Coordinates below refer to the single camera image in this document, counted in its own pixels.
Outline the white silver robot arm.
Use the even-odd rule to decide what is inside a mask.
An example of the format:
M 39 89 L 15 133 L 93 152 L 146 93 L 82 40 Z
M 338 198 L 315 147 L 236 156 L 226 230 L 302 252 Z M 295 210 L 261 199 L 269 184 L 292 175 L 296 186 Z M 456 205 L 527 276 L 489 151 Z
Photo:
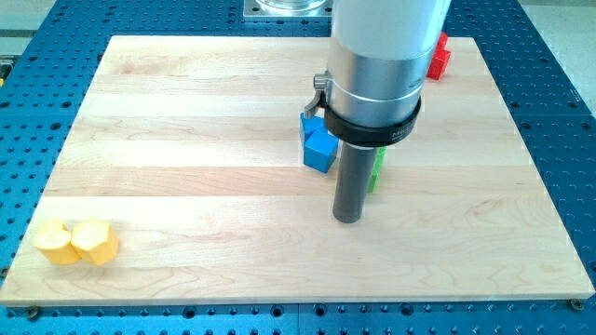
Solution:
M 363 127 L 407 119 L 421 96 L 450 0 L 336 0 L 330 107 Z

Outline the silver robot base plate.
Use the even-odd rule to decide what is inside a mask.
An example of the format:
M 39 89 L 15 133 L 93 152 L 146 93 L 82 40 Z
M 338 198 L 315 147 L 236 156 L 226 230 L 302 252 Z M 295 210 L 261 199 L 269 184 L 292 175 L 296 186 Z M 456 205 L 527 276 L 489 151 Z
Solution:
M 332 13 L 332 0 L 245 0 L 243 16 L 250 19 L 273 17 L 325 17 Z

